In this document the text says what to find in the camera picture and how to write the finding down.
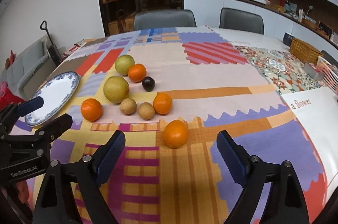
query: sofa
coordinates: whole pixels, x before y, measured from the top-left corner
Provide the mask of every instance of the sofa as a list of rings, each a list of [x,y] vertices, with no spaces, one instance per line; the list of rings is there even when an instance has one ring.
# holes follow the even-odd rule
[[[3,70],[0,81],[6,81],[8,88],[16,96],[26,101],[31,99],[56,68],[48,55],[47,46],[50,45],[48,35],[31,44],[16,55],[14,63],[7,70]]]

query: orange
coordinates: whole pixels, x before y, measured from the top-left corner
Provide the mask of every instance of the orange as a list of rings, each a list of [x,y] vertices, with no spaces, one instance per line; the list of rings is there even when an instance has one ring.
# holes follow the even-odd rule
[[[84,119],[94,122],[102,115],[102,105],[94,98],[86,99],[81,104],[81,114]]]
[[[141,64],[133,65],[128,70],[128,77],[134,83],[141,82],[147,75],[145,66]]]
[[[153,107],[159,114],[167,114],[172,107],[172,99],[166,93],[158,93],[153,101]]]
[[[171,148],[180,148],[188,141],[189,131],[187,126],[180,120],[171,121],[164,129],[163,139]]]

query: white plate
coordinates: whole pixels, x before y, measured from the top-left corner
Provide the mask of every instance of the white plate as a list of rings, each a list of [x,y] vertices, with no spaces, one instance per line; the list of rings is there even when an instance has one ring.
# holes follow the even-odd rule
[[[57,113],[73,95],[80,82],[80,76],[73,71],[59,74],[46,82],[34,95],[41,96],[44,104],[41,108],[25,116],[28,126],[42,124]]]

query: wall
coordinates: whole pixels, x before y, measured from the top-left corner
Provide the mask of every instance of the wall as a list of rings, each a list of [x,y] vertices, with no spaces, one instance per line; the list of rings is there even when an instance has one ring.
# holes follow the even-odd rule
[[[12,0],[0,18],[0,65],[45,35],[43,20],[57,47],[104,37],[98,0]]]

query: woven basket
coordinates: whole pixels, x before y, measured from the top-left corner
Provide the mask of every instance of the woven basket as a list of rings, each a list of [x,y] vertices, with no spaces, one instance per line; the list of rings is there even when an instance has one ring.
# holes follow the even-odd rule
[[[317,64],[318,56],[323,56],[318,49],[297,38],[292,39],[290,52],[303,63]]]

